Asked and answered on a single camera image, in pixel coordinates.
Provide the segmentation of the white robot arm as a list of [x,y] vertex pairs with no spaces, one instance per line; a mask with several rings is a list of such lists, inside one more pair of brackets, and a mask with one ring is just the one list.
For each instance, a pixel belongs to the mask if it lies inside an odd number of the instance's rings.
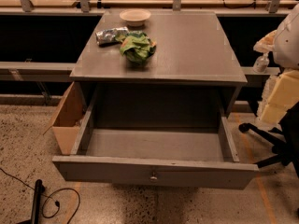
[[299,101],[299,4],[276,30],[257,41],[253,49],[271,52],[274,63],[284,69],[267,80],[258,111],[260,120],[277,124]]

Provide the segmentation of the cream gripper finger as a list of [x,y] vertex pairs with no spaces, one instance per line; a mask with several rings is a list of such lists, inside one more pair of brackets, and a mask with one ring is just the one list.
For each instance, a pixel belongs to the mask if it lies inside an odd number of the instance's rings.
[[253,49],[260,53],[268,53],[274,49],[276,30],[270,32],[255,43]]
[[272,75],[263,88],[258,118],[262,122],[278,124],[298,101],[299,71],[287,69],[280,75]]

